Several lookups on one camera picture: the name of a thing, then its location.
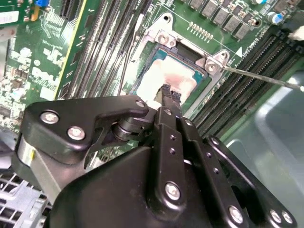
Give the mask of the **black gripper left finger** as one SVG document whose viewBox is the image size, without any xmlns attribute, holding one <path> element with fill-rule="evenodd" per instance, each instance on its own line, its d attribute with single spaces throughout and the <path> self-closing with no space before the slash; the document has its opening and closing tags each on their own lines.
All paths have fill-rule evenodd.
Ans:
<svg viewBox="0 0 304 228">
<path fill-rule="evenodd" d="M 181 148 L 172 93 L 163 85 L 158 109 L 136 95 L 37 102 L 23 115 L 17 156 L 52 207 L 71 182 L 139 147 Z"/>
</svg>

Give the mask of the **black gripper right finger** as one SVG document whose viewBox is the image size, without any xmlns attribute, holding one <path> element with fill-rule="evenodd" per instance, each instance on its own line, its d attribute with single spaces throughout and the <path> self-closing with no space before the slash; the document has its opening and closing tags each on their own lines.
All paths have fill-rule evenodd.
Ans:
<svg viewBox="0 0 304 228">
<path fill-rule="evenodd" d="M 181 115 L 181 95 L 172 93 L 182 134 L 189 204 L 176 228 L 296 228 L 292 213 L 217 138 L 201 138 Z"/>
</svg>

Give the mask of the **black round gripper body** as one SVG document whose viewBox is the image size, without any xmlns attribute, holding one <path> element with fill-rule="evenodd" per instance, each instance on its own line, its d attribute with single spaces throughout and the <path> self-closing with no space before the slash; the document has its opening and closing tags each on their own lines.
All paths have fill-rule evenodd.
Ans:
<svg viewBox="0 0 304 228">
<path fill-rule="evenodd" d="M 48 217 L 51 228 L 222 228 L 181 148 L 139 147 L 68 184 Z"/>
</svg>

